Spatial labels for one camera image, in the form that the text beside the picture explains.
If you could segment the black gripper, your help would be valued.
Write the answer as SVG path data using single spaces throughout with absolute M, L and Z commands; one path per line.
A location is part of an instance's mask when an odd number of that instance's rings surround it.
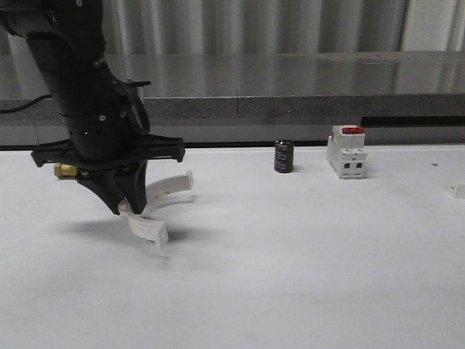
M 152 159 L 174 159 L 181 162 L 185 145 L 180 137 L 141 135 L 128 143 L 112 144 L 104 140 L 89 140 L 74 145 L 72 140 L 61 140 L 38 145 L 32 152 L 38 167 L 64 163 L 79 169 L 103 172 L 78 172 L 76 181 L 96 194 L 113 214 L 120 215 L 118 205 L 124 198 L 135 214 L 145 209 L 145 175 L 147 162 Z

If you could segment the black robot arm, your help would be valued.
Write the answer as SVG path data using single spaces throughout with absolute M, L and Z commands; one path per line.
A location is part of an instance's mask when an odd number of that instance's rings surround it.
M 1 25 L 25 39 L 69 137 L 38 145 L 38 167 L 64 163 L 76 181 L 118 214 L 127 201 L 135 214 L 147 200 L 151 159 L 182 161 L 183 141 L 150 133 L 139 81 L 116 78 L 105 60 L 101 1 L 3 1 Z

